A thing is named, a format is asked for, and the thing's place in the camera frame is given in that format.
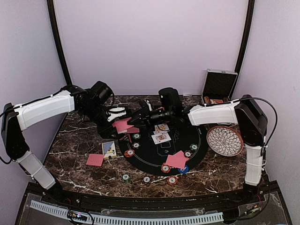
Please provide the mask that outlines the red backed card deck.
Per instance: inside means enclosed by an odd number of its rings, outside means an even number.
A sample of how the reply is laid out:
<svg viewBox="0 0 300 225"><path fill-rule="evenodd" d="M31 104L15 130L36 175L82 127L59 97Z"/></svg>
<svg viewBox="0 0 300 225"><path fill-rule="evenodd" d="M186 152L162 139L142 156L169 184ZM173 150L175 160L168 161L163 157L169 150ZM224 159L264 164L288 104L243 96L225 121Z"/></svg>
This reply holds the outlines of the red backed card deck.
<svg viewBox="0 0 300 225"><path fill-rule="evenodd" d="M128 125L129 120L131 120L131 117L115 121L112 126L116 128L118 134L125 133L129 128L133 127L133 125Z"/></svg>

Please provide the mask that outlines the red card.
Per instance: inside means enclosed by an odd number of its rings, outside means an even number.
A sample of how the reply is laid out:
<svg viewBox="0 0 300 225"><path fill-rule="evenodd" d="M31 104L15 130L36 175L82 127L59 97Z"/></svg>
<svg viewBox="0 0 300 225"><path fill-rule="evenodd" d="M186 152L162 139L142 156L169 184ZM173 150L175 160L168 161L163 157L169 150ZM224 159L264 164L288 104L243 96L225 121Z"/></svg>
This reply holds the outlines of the red card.
<svg viewBox="0 0 300 225"><path fill-rule="evenodd" d="M89 154L86 165L102 166L104 155L102 154Z"/></svg>
<svg viewBox="0 0 300 225"><path fill-rule="evenodd" d="M185 166L185 157L181 155L169 155L165 164L174 168L183 169Z"/></svg>
<svg viewBox="0 0 300 225"><path fill-rule="evenodd" d="M128 128L127 129L127 133L139 133L140 132L140 129L137 128L137 127L131 127L131 128Z"/></svg>
<svg viewBox="0 0 300 225"><path fill-rule="evenodd" d="M185 156L184 152L179 151L179 152L175 153L174 155L168 155L165 164L170 167L177 168L177 169L184 169L186 162L188 160L189 160L189 158Z"/></svg>

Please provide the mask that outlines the blue small blind button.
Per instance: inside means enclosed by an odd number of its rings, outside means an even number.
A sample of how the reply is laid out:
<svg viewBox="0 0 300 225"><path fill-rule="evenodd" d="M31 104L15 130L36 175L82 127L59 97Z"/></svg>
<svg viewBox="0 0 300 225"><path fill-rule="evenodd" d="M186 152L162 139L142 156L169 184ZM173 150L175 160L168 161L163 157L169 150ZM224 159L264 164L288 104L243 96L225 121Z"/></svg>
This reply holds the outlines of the blue small blind button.
<svg viewBox="0 0 300 225"><path fill-rule="evenodd" d="M189 172L189 167L187 165L185 165L185 167L183 169L178 169L178 171L181 174L186 174Z"/></svg>

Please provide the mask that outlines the red yellow poker chip stack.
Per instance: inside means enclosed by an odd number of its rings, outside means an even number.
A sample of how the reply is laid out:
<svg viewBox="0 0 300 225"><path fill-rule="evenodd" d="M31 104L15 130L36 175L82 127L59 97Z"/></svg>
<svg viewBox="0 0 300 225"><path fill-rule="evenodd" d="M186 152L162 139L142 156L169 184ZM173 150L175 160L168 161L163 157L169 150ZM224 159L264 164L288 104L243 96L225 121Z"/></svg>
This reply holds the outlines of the red yellow poker chip stack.
<svg viewBox="0 0 300 225"><path fill-rule="evenodd" d="M175 177L175 176L170 176L170 177L167 179L167 183L168 183L169 185L175 185L175 184L177 184L177 182L178 182L178 179L177 179L177 177Z"/></svg>

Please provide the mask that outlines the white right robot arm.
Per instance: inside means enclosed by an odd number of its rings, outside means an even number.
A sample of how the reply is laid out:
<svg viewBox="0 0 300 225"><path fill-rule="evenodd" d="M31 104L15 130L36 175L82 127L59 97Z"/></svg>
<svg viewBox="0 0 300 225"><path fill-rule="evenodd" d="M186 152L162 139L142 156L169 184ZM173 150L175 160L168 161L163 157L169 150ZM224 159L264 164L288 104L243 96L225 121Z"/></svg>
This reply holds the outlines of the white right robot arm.
<svg viewBox="0 0 300 225"><path fill-rule="evenodd" d="M150 110L147 104L134 112L129 125L152 128L167 121L199 126L204 124L238 125L244 147L247 151L245 183L239 199L250 203L257 196L265 160L268 119L256 98L244 95L242 98L214 105L192 105L184 107L180 97L175 94L161 94L161 108Z"/></svg>

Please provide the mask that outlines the blue backed card deck box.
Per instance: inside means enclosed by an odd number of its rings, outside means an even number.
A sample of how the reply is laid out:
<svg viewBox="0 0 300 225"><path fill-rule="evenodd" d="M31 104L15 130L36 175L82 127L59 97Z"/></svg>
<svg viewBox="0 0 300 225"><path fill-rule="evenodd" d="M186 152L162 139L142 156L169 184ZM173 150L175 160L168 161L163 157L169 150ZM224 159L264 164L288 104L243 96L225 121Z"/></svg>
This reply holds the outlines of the blue backed card deck box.
<svg viewBox="0 0 300 225"><path fill-rule="evenodd" d="M116 148L115 148L115 142L104 142L102 143L102 152L104 155L104 159L110 159L110 158L116 158Z"/></svg>

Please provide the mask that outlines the round black poker mat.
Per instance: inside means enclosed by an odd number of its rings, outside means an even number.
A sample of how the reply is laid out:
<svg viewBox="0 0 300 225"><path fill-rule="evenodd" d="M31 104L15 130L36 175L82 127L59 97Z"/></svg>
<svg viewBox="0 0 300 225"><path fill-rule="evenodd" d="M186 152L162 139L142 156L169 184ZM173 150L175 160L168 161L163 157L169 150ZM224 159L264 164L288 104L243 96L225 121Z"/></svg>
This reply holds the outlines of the round black poker mat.
<svg viewBox="0 0 300 225"><path fill-rule="evenodd" d="M206 128L201 126L192 126L189 124L174 124L171 122L166 122L169 127L167 131L171 140L168 142L155 144L152 140L152 135L163 132L156 132L155 126L152 128L142 127L139 134L140 139L134 139L133 134L130 134L132 143L118 141L121 153L124 156L124 152L128 149L133 149L135 155L132 157L125 157L125 159L133 165L135 168L159 176L174 176L180 174L177 168L171 167L169 173L163 173L161 171L162 164L165 164L168 155L174 155L179 151L191 151L193 153L192 157L186 162L189 170L193 169L195 166L204 159L208 151L208 143L206 141ZM132 144L138 142L140 143L140 148L134 149ZM198 150L192 151L190 149L191 144L197 144Z"/></svg>

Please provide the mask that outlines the green poker chip stack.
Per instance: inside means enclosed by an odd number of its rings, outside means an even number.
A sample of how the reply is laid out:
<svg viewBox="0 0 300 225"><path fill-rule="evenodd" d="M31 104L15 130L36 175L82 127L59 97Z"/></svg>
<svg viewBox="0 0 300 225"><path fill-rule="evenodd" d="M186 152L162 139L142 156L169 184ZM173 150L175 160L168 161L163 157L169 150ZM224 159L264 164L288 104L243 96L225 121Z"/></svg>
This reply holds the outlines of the green poker chip stack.
<svg viewBox="0 0 300 225"><path fill-rule="evenodd" d="M131 177L128 173L123 174L122 177L121 177L121 180L122 180L123 183L130 182L130 179L131 179Z"/></svg>

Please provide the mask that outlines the black red poker chip stack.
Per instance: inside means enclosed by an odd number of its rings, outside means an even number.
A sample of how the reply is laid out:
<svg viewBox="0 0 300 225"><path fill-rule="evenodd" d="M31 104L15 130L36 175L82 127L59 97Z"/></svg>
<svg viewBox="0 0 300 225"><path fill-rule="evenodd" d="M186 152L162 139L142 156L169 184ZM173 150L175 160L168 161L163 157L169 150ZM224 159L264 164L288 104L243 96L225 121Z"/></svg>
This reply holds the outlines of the black red poker chip stack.
<svg viewBox="0 0 300 225"><path fill-rule="evenodd" d="M144 182L144 183L150 183L150 182L151 182L151 178L150 178L149 176L145 176L145 177L143 178L143 182Z"/></svg>

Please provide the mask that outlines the purple and orange chip roll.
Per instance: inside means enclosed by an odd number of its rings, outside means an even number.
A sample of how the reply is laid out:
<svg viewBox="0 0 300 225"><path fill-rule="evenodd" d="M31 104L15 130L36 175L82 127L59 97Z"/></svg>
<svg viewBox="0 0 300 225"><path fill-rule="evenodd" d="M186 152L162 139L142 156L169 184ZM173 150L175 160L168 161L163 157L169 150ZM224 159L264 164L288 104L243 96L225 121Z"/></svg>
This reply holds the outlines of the purple and orange chip roll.
<svg viewBox="0 0 300 225"><path fill-rule="evenodd" d="M211 99L208 97L208 96L205 96L204 98L204 103L207 104L207 105L211 105Z"/></svg>

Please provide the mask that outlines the boxed card deck in case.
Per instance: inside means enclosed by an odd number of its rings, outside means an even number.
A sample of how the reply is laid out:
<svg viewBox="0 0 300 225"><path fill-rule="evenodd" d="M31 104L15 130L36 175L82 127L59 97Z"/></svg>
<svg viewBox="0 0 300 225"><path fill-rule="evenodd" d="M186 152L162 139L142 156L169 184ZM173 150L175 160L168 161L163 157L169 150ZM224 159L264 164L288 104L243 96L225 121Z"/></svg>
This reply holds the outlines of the boxed card deck in case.
<svg viewBox="0 0 300 225"><path fill-rule="evenodd" d="M223 100L221 100L221 99L211 99L210 102L211 102L211 104L221 104L221 103L223 103Z"/></svg>

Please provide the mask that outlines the aluminium poker case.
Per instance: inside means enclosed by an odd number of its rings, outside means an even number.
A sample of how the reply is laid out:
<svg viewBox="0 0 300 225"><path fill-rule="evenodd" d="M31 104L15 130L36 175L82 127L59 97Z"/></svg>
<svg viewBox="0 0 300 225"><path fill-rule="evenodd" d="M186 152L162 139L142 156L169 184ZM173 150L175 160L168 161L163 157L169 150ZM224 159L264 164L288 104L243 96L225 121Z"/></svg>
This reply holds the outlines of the aluminium poker case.
<svg viewBox="0 0 300 225"><path fill-rule="evenodd" d="M238 73L228 70L207 69L204 87L202 90L202 104L209 100L231 100L235 85L238 80Z"/></svg>

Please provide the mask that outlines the patterned ceramic plate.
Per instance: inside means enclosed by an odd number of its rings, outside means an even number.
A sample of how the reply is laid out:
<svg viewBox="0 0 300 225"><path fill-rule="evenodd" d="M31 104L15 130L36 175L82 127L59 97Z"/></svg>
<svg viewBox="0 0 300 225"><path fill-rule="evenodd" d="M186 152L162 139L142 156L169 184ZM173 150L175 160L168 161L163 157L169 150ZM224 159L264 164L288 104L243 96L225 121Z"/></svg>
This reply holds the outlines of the patterned ceramic plate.
<svg viewBox="0 0 300 225"><path fill-rule="evenodd" d="M238 131L226 127L215 126L207 132L209 147L219 155L233 157L240 154L244 143Z"/></svg>

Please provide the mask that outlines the black left frame post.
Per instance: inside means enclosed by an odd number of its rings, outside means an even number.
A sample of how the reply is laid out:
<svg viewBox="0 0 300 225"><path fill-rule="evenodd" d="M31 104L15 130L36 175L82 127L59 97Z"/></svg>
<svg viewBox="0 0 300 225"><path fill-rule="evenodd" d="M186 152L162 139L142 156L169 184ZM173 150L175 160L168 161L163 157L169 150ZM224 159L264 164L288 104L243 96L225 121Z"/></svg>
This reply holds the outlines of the black left frame post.
<svg viewBox="0 0 300 225"><path fill-rule="evenodd" d="M57 22L57 17L56 17L56 12L55 12L55 5L53 0L47 0L47 8L48 8L48 14L49 14L49 19L50 19L50 24L51 24L51 29L52 29L52 35L57 51L57 55L59 58L60 62L60 67L63 72L64 80L66 82L67 86L73 85L71 76L68 70L67 66L67 61L65 58L64 50L63 50L63 45L61 42L60 38L60 31L59 31L59 26Z"/></svg>

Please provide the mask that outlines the black corner frame post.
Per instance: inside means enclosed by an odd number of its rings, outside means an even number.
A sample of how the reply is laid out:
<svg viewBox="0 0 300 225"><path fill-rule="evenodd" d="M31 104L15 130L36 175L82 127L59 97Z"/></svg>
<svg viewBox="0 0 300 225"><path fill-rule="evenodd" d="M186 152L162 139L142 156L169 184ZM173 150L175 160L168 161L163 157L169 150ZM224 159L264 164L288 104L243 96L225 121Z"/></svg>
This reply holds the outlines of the black corner frame post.
<svg viewBox="0 0 300 225"><path fill-rule="evenodd" d="M241 71L242 63L243 63L244 56L246 53L246 47L248 44L248 38L249 38L249 34L250 34L254 8L255 8L255 0L248 0L247 13L246 13L246 19L245 19L242 40L241 40L241 44L240 44L240 50L239 50L239 54L237 57L236 66L234 69L234 71L238 74Z"/></svg>

